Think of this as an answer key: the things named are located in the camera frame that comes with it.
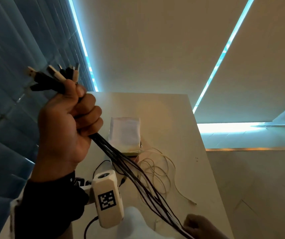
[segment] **hand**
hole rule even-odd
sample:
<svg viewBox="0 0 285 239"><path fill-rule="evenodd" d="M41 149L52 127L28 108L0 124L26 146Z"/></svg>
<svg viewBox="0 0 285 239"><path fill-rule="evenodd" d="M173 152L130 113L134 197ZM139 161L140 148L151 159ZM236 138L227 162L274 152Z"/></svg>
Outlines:
<svg viewBox="0 0 285 239"><path fill-rule="evenodd" d="M56 180L73 172L88 152L88 135L103 125L102 110L95 106L95 97L72 80L66 80L64 85L65 94L49 100L38 116L39 150L31 175L35 182Z"/></svg>
<svg viewBox="0 0 285 239"><path fill-rule="evenodd" d="M228 239L207 218L189 214L184 221L184 230L196 239Z"/></svg>

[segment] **beige floor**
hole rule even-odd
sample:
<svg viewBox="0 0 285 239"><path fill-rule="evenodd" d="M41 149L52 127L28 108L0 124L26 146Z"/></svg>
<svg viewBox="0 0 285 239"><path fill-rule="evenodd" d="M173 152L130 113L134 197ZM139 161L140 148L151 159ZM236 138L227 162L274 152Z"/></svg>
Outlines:
<svg viewBox="0 0 285 239"><path fill-rule="evenodd" d="M208 152L234 237L285 238L285 151Z"/></svg>

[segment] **table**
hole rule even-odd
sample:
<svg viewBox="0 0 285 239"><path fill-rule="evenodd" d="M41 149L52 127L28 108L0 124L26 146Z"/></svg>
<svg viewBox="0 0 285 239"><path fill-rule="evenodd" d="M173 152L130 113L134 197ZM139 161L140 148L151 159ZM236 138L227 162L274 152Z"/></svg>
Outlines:
<svg viewBox="0 0 285 239"><path fill-rule="evenodd" d="M104 126L100 134L107 139L111 117L140 117L141 137L152 147L167 155L176 166L176 187L197 205L183 198L172 186L167 202L180 222L188 213L207 217L229 238L233 238L228 217L213 176L210 163L198 130L187 95L91 92L96 105L102 108ZM107 156L92 142L89 152L77 169L76 176L91 180L93 171ZM102 169L109 169L105 162ZM120 187L124 207L140 210L147 224L161 235L182 238L165 222L155 224L157 216L144 205L130 180ZM73 222L73 236L83 238L89 221L97 215L95 205L85 206L83 216ZM103 229L95 221L88 230L88 238L116 238L116 227Z"/></svg>

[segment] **person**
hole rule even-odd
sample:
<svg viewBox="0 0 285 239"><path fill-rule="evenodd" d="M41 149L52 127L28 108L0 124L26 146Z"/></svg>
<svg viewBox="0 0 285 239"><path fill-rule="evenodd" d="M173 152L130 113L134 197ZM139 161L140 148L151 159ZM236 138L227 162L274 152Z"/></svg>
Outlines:
<svg viewBox="0 0 285 239"><path fill-rule="evenodd" d="M77 165L90 148L88 136L103 126L102 110L83 86L72 80L66 80L64 85L65 94L54 96L39 113L37 160L22 199L15 201L12 210L11 232L16 239L73 238L71 221L81 217L87 202L83 190L71 186L71 181ZM149 237L145 233L135 237L135 221L140 228L147 227L137 209L126 209L119 225L124 229L118 235L122 238L161 237L155 236L153 231ZM199 215L187 215L184 230L194 238L227 239L208 219Z"/></svg>

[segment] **white camera device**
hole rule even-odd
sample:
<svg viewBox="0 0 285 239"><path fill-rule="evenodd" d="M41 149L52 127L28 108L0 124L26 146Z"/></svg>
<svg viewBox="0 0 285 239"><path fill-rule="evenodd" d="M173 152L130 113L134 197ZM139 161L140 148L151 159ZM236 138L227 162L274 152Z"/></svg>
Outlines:
<svg viewBox="0 0 285 239"><path fill-rule="evenodd" d="M99 224L102 228L111 228L123 220L124 206L114 170L97 174L91 185L82 188L89 194L89 204L95 202Z"/></svg>

